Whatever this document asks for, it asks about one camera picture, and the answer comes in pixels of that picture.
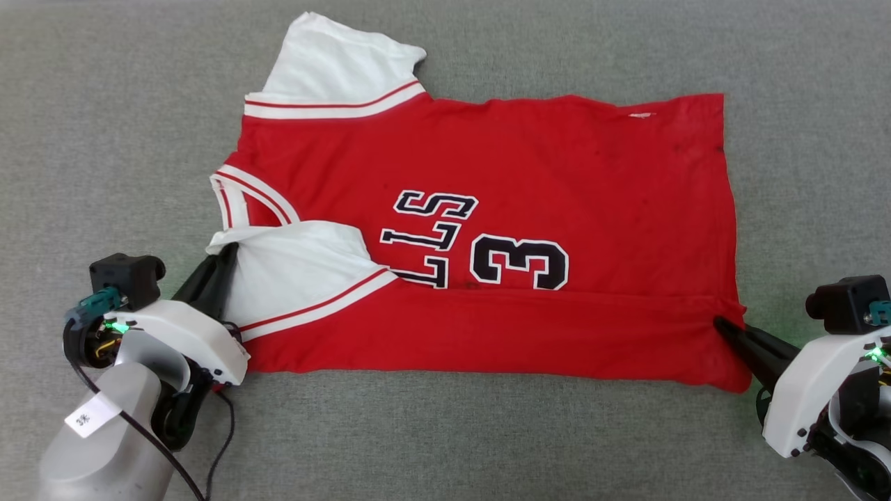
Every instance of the red jersey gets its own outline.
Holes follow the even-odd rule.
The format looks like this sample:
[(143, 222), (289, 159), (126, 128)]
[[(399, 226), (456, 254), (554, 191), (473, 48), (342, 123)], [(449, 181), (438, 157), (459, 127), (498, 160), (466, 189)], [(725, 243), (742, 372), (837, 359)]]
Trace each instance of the red jersey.
[[(577, 96), (460, 103), (424, 92), (413, 67), (425, 55), (304, 14), (263, 91), (247, 96), (238, 150), (212, 176), (226, 228), (353, 226), (370, 263), (426, 287), (399, 281), (381, 290), (406, 292), (375, 293), (304, 324), (304, 331), (356, 327), (347, 312), (363, 308), (364, 328), (380, 321), (393, 331), (386, 361), (354, 352), (345, 364), (327, 354), (327, 368), (507, 370), (746, 389), (748, 371), (711, 327), (716, 315), (741, 323), (743, 312), (722, 96), (625, 107)], [(292, 273), (276, 263), (287, 268), (279, 275)], [(402, 363), (393, 357), (397, 345), (419, 335), (403, 319), (423, 318), (406, 316), (407, 304), (431, 318), (475, 320), (431, 340), (422, 362), (404, 354)], [(275, 337), (277, 361), (255, 368), (326, 368), (282, 360), (281, 343), (309, 337)], [(461, 348), (449, 351), (450, 342)], [(510, 358), (504, 350), (518, 343), (527, 351)], [(646, 375), (635, 372), (640, 360), (615, 359), (650, 345)], [(260, 352), (257, 343), (255, 359)]]

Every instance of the jersey lettering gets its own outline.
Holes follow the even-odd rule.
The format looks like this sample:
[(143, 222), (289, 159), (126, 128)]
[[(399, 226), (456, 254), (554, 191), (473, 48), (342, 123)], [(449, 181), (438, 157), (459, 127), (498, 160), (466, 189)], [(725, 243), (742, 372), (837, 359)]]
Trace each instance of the jersey lettering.
[(400, 233), (396, 230), (384, 228), (380, 231), (380, 241), (382, 243), (402, 242), (411, 245), (422, 245), (424, 247), (432, 247), (439, 252), (447, 252), (452, 249), (455, 236), (461, 229), (459, 223), (446, 223), (438, 221), (433, 225), (433, 231), (441, 235), (440, 238), (423, 236), (417, 234)]
[(477, 207), (476, 197), (457, 195), (454, 193), (432, 193), (424, 201), (423, 205), (415, 202), (423, 198), (424, 192), (403, 190), (396, 199), (393, 210), (400, 214), (414, 214), (415, 216), (433, 216), (439, 212), (441, 206), (449, 206), (443, 210), (443, 218), (467, 219), (470, 213)]
[(396, 275), (409, 282), (432, 285), (434, 289), (445, 289), (448, 286), (448, 259), (435, 256), (424, 256), (424, 265), (433, 268), (432, 274), (414, 273), (401, 269), (390, 269)]
[(536, 289), (556, 291), (569, 278), (569, 255), (556, 242), (546, 240), (515, 240), (493, 234), (481, 234), (470, 248), (470, 272), (482, 283), (501, 283), (502, 268), (492, 257), (503, 254), (505, 267), (530, 271), (532, 259), (544, 262), (544, 270), (535, 271)]

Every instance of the green light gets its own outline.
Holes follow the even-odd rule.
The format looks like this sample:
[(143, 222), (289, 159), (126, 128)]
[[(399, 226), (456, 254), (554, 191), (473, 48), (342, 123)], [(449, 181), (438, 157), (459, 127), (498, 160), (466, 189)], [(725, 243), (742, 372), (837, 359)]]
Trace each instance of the green light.
[(106, 322), (105, 328), (106, 329), (114, 329), (115, 331), (118, 331), (119, 333), (122, 333), (122, 334), (130, 330), (129, 325), (119, 324), (117, 322)]

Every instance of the red stripe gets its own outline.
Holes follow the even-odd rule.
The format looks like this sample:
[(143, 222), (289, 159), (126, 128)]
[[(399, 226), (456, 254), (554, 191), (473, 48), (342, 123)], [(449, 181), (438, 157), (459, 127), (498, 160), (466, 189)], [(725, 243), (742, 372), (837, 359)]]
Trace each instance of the red stripe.
[(365, 106), (371, 106), (375, 103), (380, 103), (381, 101), (387, 99), (391, 95), (404, 90), (410, 86), (415, 84), (420, 84), (419, 80), (415, 80), (413, 82), (409, 82), (404, 86), (397, 88), (396, 90), (390, 91), (383, 96), (375, 99), (374, 101), (369, 101), (368, 103), (362, 104), (275, 104), (275, 103), (258, 103), (257, 101), (245, 101), (247, 104), (253, 104), (254, 106), (265, 106), (266, 108), (364, 108)]
[(226, 222), (229, 227), (232, 227), (232, 209), (229, 207), (229, 197), (225, 196), (225, 189), (223, 187), (223, 183), (217, 181), (217, 185), (220, 187), (220, 194), (223, 195), (223, 204), (225, 205), (225, 217)]
[(218, 170), (218, 171), (217, 171), (217, 175), (218, 175), (218, 176), (221, 176), (221, 177), (225, 177), (225, 178), (227, 178), (227, 179), (232, 179), (234, 182), (238, 183), (239, 185), (248, 187), (248, 188), (250, 188), (251, 190), (254, 190), (255, 192), (257, 192), (257, 193), (263, 195), (263, 198), (265, 198), (269, 203), (273, 204), (273, 205), (279, 210), (279, 212), (282, 213), (282, 216), (284, 217), (284, 220), (286, 221), (286, 223), (287, 223), (287, 224), (290, 224), (290, 218), (288, 217), (288, 213), (285, 212), (284, 209), (282, 209), (282, 206), (279, 205), (275, 200), (273, 200), (273, 198), (272, 198), (271, 196), (269, 196), (268, 193), (264, 192), (263, 190), (259, 190), (259, 189), (257, 189), (255, 186), (252, 186), (252, 185), (249, 185), (249, 184), (245, 183), (243, 180), (241, 180), (241, 179), (239, 179), (238, 177), (235, 177), (235, 176), (233, 176), (233, 175), (231, 175), (231, 174), (226, 174), (225, 172), (220, 172), (220, 171)]
[(245, 325), (245, 326), (243, 326), (243, 327), (241, 328), (241, 331), (242, 331), (242, 332), (244, 332), (244, 331), (249, 331), (250, 329), (254, 329), (254, 328), (256, 328), (256, 327), (259, 327), (260, 325), (271, 324), (272, 322), (278, 322), (279, 320), (284, 320), (285, 318), (291, 318), (291, 317), (293, 317), (293, 316), (302, 315), (302, 314), (307, 313), (307, 312), (309, 312), (309, 311), (313, 311), (314, 309), (318, 309), (318, 308), (321, 308), (321, 307), (323, 307), (323, 306), (330, 305), (332, 302), (342, 299), (344, 296), (346, 296), (346, 295), (349, 294), (350, 292), (355, 291), (356, 289), (358, 289), (359, 287), (363, 286), (364, 284), (369, 283), (369, 282), (370, 282), (372, 279), (374, 279), (375, 277), (380, 276), (380, 275), (382, 275), (382, 274), (384, 274), (384, 273), (387, 273), (388, 271), (389, 271), (389, 270), (387, 270), (386, 268), (381, 269), (381, 270), (378, 270), (378, 271), (375, 272), (373, 275), (371, 275), (371, 276), (369, 276), (368, 278), (364, 279), (362, 282), (359, 282), (359, 283), (357, 283), (356, 285), (353, 285), (353, 286), (350, 287), (349, 289), (346, 289), (345, 291), (341, 292), (340, 294), (334, 296), (333, 298), (331, 298), (331, 299), (329, 299), (329, 300), (327, 300), (327, 301), (325, 301), (325, 302), (321, 302), (321, 303), (319, 303), (319, 304), (317, 304), (317, 305), (313, 305), (313, 306), (311, 306), (311, 307), (309, 307), (309, 308), (303, 308), (303, 309), (297, 310), (297, 311), (295, 311), (295, 312), (293, 312), (293, 313), (286, 313), (286, 314), (284, 314), (284, 315), (277, 316), (277, 317), (275, 317), (275, 318), (270, 318), (270, 319), (268, 319), (268, 320), (263, 320), (263, 321), (261, 321), (261, 322), (256, 322), (255, 324)]

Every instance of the red fabric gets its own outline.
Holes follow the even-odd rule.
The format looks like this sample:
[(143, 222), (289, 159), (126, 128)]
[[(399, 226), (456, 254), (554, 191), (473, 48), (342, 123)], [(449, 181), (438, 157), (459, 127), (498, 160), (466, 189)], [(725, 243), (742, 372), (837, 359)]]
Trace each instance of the red fabric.
[[(711, 327), (715, 315), (741, 323), (743, 312), (719, 94), (626, 107), (577, 96), (472, 104), (421, 94), (362, 119), (245, 117), (227, 163), (272, 186), (301, 220), (359, 228), (375, 262), (429, 273), (425, 258), (448, 260), (449, 290), (388, 300), (375, 293), (344, 310), (361, 311), (362, 329), (339, 329), (338, 313), (300, 327), (292, 345), (300, 349), (284, 348), (287, 333), (266, 336), (251, 345), (257, 369), (273, 359), (267, 368), (293, 371), (539, 372), (733, 391), (749, 384)], [(427, 216), (399, 213), (404, 190), (478, 204), (462, 220), (444, 215), (448, 205)], [(384, 229), (436, 236), (438, 221), (461, 224), (448, 250), (380, 241)], [(545, 261), (508, 269), (498, 254), (500, 283), (481, 282), (471, 250), (483, 234), (556, 242), (568, 255), (566, 283), (532, 292)], [(451, 319), (440, 324), (443, 317)], [(361, 341), (364, 353), (350, 348)]]

